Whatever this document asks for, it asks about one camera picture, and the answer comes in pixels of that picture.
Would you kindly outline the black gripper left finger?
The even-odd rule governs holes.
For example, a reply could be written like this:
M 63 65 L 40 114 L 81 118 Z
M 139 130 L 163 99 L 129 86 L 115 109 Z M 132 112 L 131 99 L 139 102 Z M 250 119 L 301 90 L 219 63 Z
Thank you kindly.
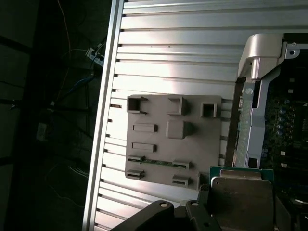
M 202 184 L 196 200 L 174 207 L 158 200 L 113 228 L 114 231 L 219 231 L 220 225 L 207 210 L 210 187 Z

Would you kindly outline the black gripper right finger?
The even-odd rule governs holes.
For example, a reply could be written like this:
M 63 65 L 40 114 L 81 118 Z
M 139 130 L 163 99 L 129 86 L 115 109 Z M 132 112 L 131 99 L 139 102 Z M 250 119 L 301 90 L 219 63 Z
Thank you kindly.
M 296 231 L 296 209 L 291 198 L 282 191 L 275 192 L 275 224 L 279 231 Z

